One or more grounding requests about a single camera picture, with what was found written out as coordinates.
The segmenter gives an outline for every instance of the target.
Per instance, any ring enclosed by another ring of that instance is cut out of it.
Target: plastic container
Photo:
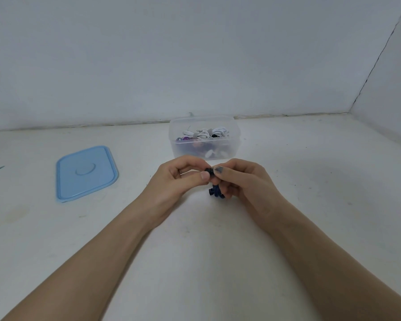
[[[192,139],[177,141],[185,130],[196,132],[203,129],[225,127],[227,137]],[[204,116],[177,118],[169,124],[169,141],[175,157],[185,154],[201,157],[205,160],[227,159],[235,156],[240,145],[241,130],[231,116]]]

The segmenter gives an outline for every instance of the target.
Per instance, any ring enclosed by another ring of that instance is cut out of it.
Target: blue lid
[[[110,149],[100,145],[56,163],[56,198],[64,203],[110,186],[119,177]]]

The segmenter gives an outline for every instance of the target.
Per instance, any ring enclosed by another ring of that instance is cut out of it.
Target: earphone
[[[229,134],[229,131],[225,127],[210,128],[208,130],[197,130],[196,132],[191,132],[190,130],[185,130],[183,135],[192,137],[193,139],[208,139],[210,137],[224,137]]]

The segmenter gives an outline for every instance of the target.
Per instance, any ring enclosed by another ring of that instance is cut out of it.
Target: table surface
[[[237,157],[401,294],[401,146],[350,115],[238,120]],[[110,187],[55,200],[55,163],[95,145]],[[0,132],[0,318],[80,249],[172,159],[168,124]],[[105,320],[318,320],[274,243],[237,199],[189,192],[142,245]]]

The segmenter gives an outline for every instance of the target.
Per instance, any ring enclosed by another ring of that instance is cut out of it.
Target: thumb
[[[206,185],[208,184],[209,177],[209,172],[202,171],[188,175],[186,178],[177,179],[176,190],[179,193],[185,193],[196,186]]]
[[[221,180],[234,183],[241,188],[246,188],[252,178],[252,175],[249,173],[244,173],[221,166],[214,167],[214,175]]]

